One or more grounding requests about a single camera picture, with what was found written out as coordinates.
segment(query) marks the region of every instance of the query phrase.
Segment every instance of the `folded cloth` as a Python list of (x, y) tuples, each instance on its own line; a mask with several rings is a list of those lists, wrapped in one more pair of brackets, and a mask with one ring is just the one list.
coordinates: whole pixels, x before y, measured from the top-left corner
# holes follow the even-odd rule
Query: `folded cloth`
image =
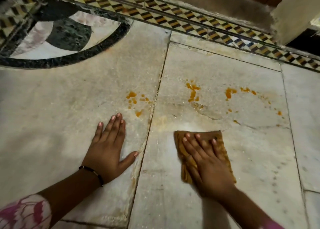
[[(182, 167), (181, 167), (181, 178), (182, 181), (187, 182), (192, 184), (192, 177), (190, 176), (190, 173), (186, 167), (184, 158), (189, 156), (190, 154), (186, 151), (182, 139), (185, 136), (186, 133), (189, 133), (190, 135), (195, 135), (195, 134), (200, 134), (201, 138), (207, 141), (209, 144), (211, 144), (211, 140), (215, 139), (218, 144), (217, 151), (215, 152), (215, 155), (222, 161), (224, 162), (227, 167), (230, 170), (230, 173), (233, 176), (233, 182), (236, 183), (236, 179), (233, 175), (232, 168), (231, 168), (231, 163), (226, 151), (226, 148), (224, 147), (223, 140), (222, 140), (222, 133), (220, 130), (218, 131), (210, 131), (210, 132), (189, 132), (189, 131), (175, 131), (174, 132), (174, 142), (176, 144), (176, 148), (178, 151), (178, 156), (180, 160), (182, 161)], [(194, 166), (195, 168), (197, 167), (197, 164), (195, 160), (192, 158), (190, 161), (191, 165)]]

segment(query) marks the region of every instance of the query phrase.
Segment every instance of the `black bracelet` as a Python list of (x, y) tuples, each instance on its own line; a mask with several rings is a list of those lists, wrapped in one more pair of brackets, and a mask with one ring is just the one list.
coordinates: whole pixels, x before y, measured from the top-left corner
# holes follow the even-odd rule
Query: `black bracelet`
[(93, 172), (95, 175), (97, 175), (97, 177), (98, 177), (98, 179), (99, 179), (99, 182), (100, 182), (100, 185), (101, 185), (101, 187), (103, 187), (103, 185), (104, 185), (103, 179), (102, 179), (101, 175), (97, 174), (97, 172), (96, 172), (95, 170), (93, 170), (92, 168), (87, 167), (87, 166), (80, 166), (80, 167), (79, 167), (79, 170), (80, 170), (80, 169), (88, 170), (88, 171), (90, 171), (90, 172)]

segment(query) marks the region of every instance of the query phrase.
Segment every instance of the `person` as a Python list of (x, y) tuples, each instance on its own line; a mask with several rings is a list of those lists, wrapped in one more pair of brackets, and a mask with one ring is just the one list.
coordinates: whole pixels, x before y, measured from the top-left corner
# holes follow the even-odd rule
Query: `person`
[[(92, 192), (120, 176), (138, 155), (134, 151), (119, 161), (125, 124), (120, 113), (110, 118), (104, 130), (99, 122), (79, 170), (37, 194), (0, 209), (0, 228), (48, 229)], [(202, 195), (220, 203), (242, 228), (282, 228), (235, 187), (228, 168), (215, 155), (215, 140), (209, 144), (199, 134), (186, 134), (183, 143), (190, 154), (185, 158), (187, 167)], [(188, 162), (191, 158), (198, 169)]]

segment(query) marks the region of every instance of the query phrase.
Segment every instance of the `pink sleeve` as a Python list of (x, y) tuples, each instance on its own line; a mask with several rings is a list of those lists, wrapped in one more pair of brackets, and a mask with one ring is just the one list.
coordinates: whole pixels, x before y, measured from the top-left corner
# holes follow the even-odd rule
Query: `pink sleeve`
[(0, 229), (48, 229), (50, 221), (50, 204), (37, 194), (0, 209)]
[(273, 220), (269, 220), (261, 229), (284, 229)]

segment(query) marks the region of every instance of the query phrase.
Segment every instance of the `forearm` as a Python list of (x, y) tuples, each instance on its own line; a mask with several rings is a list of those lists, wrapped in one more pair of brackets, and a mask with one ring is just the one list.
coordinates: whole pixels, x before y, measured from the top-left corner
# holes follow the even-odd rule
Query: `forearm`
[(78, 170), (66, 179), (40, 191), (51, 207), (52, 227), (84, 198), (100, 186), (97, 176), (85, 169)]
[(236, 187), (220, 203), (243, 229), (259, 229), (271, 221), (262, 209)]

